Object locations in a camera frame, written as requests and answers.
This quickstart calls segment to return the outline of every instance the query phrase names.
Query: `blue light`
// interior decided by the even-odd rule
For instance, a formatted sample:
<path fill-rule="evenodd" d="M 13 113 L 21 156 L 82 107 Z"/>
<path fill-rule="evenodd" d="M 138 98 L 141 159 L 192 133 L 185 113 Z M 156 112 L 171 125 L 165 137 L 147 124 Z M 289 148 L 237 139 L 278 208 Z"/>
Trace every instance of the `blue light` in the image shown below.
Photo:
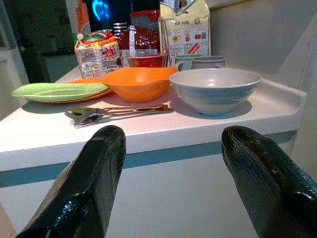
<path fill-rule="evenodd" d="M 103 0 L 94 0 L 92 3 L 93 12 L 96 18 L 100 21 L 101 18 L 109 19 L 109 6 Z"/>

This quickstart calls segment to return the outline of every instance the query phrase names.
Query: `red bowl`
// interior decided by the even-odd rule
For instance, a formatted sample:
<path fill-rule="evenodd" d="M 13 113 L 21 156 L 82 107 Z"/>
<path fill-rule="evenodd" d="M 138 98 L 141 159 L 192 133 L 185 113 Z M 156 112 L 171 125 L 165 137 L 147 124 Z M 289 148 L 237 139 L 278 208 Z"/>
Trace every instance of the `red bowl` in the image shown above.
<path fill-rule="evenodd" d="M 130 67 L 165 67 L 167 53 L 153 56 L 128 56 L 127 60 Z"/>

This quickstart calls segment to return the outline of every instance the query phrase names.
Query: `red lid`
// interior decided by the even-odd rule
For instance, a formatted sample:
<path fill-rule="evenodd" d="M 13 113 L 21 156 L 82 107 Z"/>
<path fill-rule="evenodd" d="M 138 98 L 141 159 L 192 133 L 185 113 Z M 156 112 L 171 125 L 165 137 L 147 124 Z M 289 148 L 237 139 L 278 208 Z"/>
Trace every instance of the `red lid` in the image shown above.
<path fill-rule="evenodd" d="M 130 16 L 150 16 L 150 15 L 159 15 L 159 10 L 134 11 L 130 13 Z"/>

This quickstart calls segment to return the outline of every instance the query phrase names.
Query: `cup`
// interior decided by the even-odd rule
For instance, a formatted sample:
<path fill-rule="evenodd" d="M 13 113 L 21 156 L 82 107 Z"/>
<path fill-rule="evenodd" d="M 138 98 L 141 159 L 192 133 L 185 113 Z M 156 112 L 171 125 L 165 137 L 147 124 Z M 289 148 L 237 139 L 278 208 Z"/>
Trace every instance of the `cup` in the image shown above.
<path fill-rule="evenodd" d="M 178 66 L 179 71 L 192 69 L 192 60 L 201 56 L 193 54 L 175 56 L 175 65 Z"/>
<path fill-rule="evenodd" d="M 223 56 L 202 56 L 192 59 L 193 66 L 195 68 L 223 68 L 225 66 L 226 59 Z"/>

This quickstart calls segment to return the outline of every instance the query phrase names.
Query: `orange bowl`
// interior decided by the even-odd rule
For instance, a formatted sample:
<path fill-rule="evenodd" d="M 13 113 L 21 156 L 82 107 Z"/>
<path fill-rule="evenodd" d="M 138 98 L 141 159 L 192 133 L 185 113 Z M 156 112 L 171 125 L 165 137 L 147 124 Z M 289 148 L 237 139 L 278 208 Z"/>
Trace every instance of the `orange bowl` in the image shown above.
<path fill-rule="evenodd" d="M 169 77 L 176 67 L 124 67 L 97 78 L 77 80 L 85 83 L 103 83 L 121 98 L 129 102 L 153 101 L 169 88 Z"/>

